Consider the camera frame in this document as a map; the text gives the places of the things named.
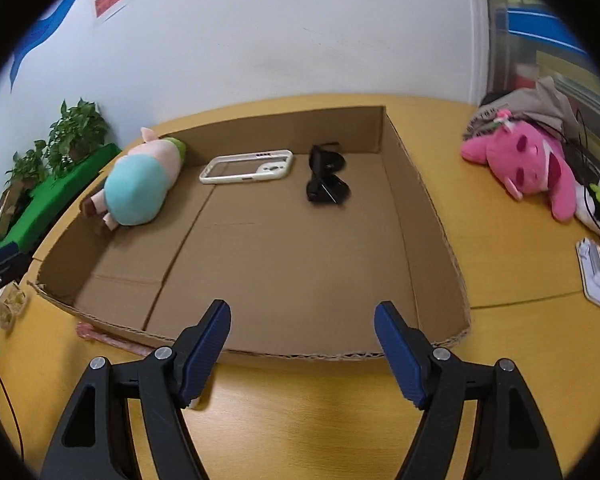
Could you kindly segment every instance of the potted plant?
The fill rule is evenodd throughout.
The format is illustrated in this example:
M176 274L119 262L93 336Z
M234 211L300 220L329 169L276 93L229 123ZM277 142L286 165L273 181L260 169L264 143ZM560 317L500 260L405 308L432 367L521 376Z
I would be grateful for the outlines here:
M82 98L71 108L62 101L60 118L50 127L45 156L56 178L65 176L75 164L102 146L109 131L96 103Z
M11 174L7 181L8 184L21 180L25 189L33 189L46 179L46 167L42 162L42 150L45 149L46 142L36 140L34 144L35 150L27 150L22 157L18 155L18 152L13 154L13 169L5 172L5 174Z

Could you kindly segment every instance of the beige bag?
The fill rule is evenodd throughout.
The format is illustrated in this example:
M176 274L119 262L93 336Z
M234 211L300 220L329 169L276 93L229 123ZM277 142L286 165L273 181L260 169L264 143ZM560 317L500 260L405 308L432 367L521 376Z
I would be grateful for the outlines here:
M536 88L520 88L478 108L463 135L464 139L490 134L498 110L510 110L515 119L530 119L549 126L557 139L578 139L580 125L567 96L555 89L551 76L536 82Z

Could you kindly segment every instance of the yellow wooden table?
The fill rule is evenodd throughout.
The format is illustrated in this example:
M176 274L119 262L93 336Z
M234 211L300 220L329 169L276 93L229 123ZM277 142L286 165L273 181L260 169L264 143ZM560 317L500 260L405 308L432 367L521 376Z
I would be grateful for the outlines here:
M467 282L472 332L456 348L465 360L512 358L549 427L564 469L600 423L600 309L584 300L574 251L587 234L557 224L537 200L516 203L487 168L465 163L460 134L472 107L424 98L310 96L212 110L159 125L183 125L307 108L384 104L422 173ZM94 183L104 178L103 175ZM43 260L77 202L36 252ZM39 262L29 274L33 279ZM136 358L75 335L75 319L34 296L10 335L0 334L0 374L39 468L52 431L85 366L96 355ZM206 398L186 420L211 478L392 478L420 413L380 364L320 364L302 371L218 365ZM14 438L0 392L0 416ZM155 478L137 403L132 406L141 469ZM469 404L450 479L461 478L471 439Z

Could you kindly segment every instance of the blue wave painting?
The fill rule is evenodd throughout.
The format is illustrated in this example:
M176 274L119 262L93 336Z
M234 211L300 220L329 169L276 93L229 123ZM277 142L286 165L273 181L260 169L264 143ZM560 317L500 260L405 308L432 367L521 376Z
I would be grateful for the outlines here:
M61 0L49 16L42 20L37 20L18 42L13 50L13 62L11 64L11 71L9 72L12 90L13 83L16 81L16 76L18 75L18 69L20 68L24 57L39 44L48 40L51 35L58 30L62 20L67 16L69 9L71 9L71 6L75 1L76 0Z

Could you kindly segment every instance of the metal bolt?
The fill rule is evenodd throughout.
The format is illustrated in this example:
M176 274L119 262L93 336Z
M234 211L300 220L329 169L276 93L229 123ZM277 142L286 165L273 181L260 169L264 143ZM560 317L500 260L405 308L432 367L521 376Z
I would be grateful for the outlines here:
M511 359L500 359L498 366L506 372L512 372L516 369L516 365Z
M155 351L155 358L160 360L168 359L169 357L171 357L171 354L173 354L171 348L169 348L168 346L161 346Z
M94 357L89 363L89 366L93 370L100 370L106 364L106 362L107 361L104 359L104 357Z
M438 361L448 361L451 357L451 352L446 348L436 348L433 351L433 357L435 357Z

